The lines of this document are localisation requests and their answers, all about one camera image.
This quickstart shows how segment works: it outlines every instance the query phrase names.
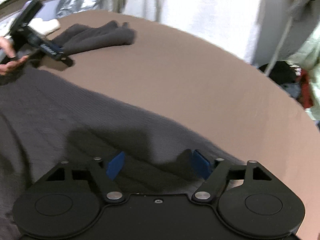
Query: human hand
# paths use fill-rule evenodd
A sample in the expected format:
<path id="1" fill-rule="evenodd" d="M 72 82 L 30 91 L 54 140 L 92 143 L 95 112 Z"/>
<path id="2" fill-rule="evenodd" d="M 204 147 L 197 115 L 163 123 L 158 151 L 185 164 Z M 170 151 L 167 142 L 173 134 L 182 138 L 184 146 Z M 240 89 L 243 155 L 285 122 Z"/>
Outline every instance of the human hand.
<path id="1" fill-rule="evenodd" d="M 10 42 L 5 38 L 0 36 L 0 48 L 4 50 L 9 58 L 15 57 L 16 52 L 14 51 Z M 28 59 L 28 56 L 23 56 L 18 60 L 9 61 L 7 64 L 0 64 L 0 75 L 6 75 L 8 72 L 14 70 Z"/>

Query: brown table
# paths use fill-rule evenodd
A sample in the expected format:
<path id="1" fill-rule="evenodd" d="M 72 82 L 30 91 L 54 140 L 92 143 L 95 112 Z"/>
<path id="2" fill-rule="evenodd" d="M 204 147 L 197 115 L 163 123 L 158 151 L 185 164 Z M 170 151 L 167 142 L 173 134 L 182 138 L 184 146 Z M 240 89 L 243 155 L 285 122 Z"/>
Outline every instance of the brown table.
<path id="1" fill-rule="evenodd" d="M 233 55 L 184 32 L 106 11 L 62 18 L 61 33 L 81 23 L 129 22 L 134 45 L 71 56 L 63 70 L 42 68 L 89 90 L 171 118 L 244 160 L 258 160 L 304 202 L 298 235 L 320 233 L 320 135 L 302 107 L 271 80 Z"/>

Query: red cloth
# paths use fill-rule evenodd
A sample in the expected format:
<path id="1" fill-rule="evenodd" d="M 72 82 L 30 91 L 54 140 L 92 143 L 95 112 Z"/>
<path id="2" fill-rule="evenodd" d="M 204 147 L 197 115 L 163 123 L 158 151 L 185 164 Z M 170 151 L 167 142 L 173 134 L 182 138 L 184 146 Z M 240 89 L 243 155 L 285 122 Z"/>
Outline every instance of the red cloth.
<path id="1" fill-rule="evenodd" d="M 313 101 L 310 94 L 308 72 L 304 69 L 301 69 L 301 76 L 298 78 L 297 81 L 300 81 L 301 86 L 300 103 L 302 104 L 304 109 L 312 107 Z"/>

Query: blue gripper pad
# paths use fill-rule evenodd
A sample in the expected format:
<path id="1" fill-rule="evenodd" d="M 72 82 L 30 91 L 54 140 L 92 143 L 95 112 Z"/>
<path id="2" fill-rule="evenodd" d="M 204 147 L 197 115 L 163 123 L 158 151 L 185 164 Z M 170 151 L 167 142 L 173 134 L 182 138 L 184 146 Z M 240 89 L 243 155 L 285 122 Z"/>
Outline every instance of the blue gripper pad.
<path id="1" fill-rule="evenodd" d="M 125 153 L 120 152 L 109 163 L 107 163 L 106 174 L 109 179 L 114 180 L 124 165 Z"/>
<path id="2" fill-rule="evenodd" d="M 190 154 L 190 162 L 192 168 L 198 176 L 203 179 L 209 178 L 210 174 L 212 173 L 211 164 L 205 157 L 201 155 L 200 152 L 194 150 Z"/>

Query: screw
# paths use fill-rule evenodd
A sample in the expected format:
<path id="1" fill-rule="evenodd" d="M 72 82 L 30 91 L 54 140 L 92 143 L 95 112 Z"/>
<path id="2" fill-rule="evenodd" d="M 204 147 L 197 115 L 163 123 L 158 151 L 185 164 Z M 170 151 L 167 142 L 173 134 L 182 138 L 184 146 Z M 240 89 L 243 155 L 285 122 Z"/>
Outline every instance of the screw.
<path id="1" fill-rule="evenodd" d="M 155 203 L 156 203 L 156 204 L 161 204 L 161 203 L 163 203 L 163 200 L 162 200 L 162 199 L 159 199 L 159 198 L 158 198 L 158 199 L 155 199 Z"/>
<path id="2" fill-rule="evenodd" d="M 195 194 L 195 197 L 196 197 L 197 199 L 206 200 L 206 199 L 210 198 L 211 195 L 210 195 L 210 193 L 208 193 L 208 192 L 199 191 L 199 192 L 197 192 L 197 193 Z"/>
<path id="3" fill-rule="evenodd" d="M 119 191 L 111 191 L 107 194 L 107 198 L 108 199 L 111 199 L 111 200 L 117 200 L 117 199 L 120 199 L 122 198 L 122 193 L 119 192 Z"/>

